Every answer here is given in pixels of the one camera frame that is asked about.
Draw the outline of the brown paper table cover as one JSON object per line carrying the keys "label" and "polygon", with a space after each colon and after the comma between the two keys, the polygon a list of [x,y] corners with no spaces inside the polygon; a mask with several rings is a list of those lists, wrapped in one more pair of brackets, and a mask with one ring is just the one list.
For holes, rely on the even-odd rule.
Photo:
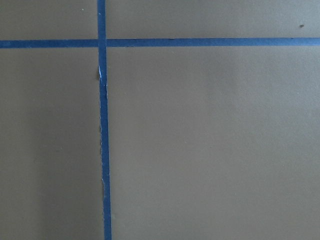
{"label": "brown paper table cover", "polygon": [[317,0],[109,0],[108,40],[0,51],[0,237],[317,240]]}

